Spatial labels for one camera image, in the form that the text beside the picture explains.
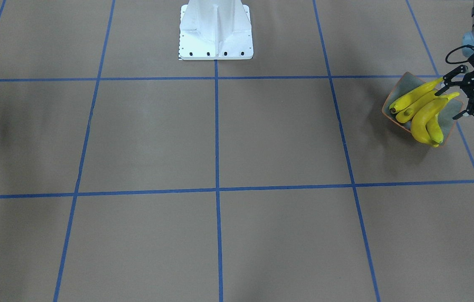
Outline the grey square plate orange rim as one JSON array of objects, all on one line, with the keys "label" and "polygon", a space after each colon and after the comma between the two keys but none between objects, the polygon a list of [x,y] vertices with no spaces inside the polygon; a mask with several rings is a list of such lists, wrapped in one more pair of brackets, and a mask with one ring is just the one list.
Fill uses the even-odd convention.
[{"label": "grey square plate orange rim", "polygon": [[[390,111],[388,110],[388,106],[391,105],[392,102],[398,97],[400,97],[402,94],[405,94],[424,83],[425,82],[423,82],[419,77],[416,77],[415,75],[409,72],[405,73],[400,78],[400,80],[395,84],[394,88],[392,89],[392,91],[390,92],[390,94],[388,95],[388,97],[386,98],[386,101],[384,102],[382,106],[382,114],[388,120],[390,120],[390,122],[393,122],[394,125],[396,125],[397,127],[407,132],[412,138],[413,138],[413,136],[411,135],[412,120],[410,120],[409,122],[405,124],[400,124],[395,119],[395,116],[397,114],[390,113]],[[446,94],[442,94],[436,97],[444,97],[445,95]],[[446,107],[442,109],[440,113],[438,114],[438,121],[439,121],[441,130],[444,134],[444,141],[438,147],[442,147],[447,143],[449,136],[453,130],[453,127],[456,125],[456,122],[453,120],[453,116],[460,112],[460,110],[462,109],[462,106],[463,106],[463,102],[460,101],[457,96],[456,98],[449,101]]]}]

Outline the yellow banana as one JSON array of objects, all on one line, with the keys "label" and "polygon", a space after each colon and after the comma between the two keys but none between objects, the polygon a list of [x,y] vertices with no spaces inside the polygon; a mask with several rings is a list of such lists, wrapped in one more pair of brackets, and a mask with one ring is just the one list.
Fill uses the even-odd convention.
[{"label": "yellow banana", "polygon": [[397,114],[400,111],[409,107],[409,105],[415,103],[421,97],[429,92],[433,92],[438,84],[444,81],[443,77],[439,77],[436,80],[426,82],[413,90],[402,94],[400,97],[395,99],[391,105],[388,106],[388,110],[392,114]]},{"label": "yellow banana", "polygon": [[437,90],[432,90],[430,92],[427,92],[420,98],[418,98],[415,102],[413,102],[411,105],[406,107],[406,109],[403,109],[400,111],[396,116],[395,119],[397,122],[400,124],[405,124],[409,122],[410,120],[413,119],[415,114],[422,109],[425,105],[430,103],[432,100],[434,100],[436,97],[436,92]]},{"label": "yellow banana", "polygon": [[411,135],[413,138],[419,143],[437,148],[443,142],[443,138],[438,141],[434,140],[430,135],[430,132],[427,130],[427,124],[431,120],[436,119],[437,114],[446,107],[449,101],[457,96],[459,96],[459,93],[453,92],[451,94],[446,94],[444,97],[434,98],[419,109],[413,116],[411,122]]},{"label": "yellow banana", "polygon": [[430,120],[426,123],[426,130],[430,139],[434,144],[442,144],[444,141],[444,134],[441,130],[439,121],[438,121],[438,114],[432,116]]}]

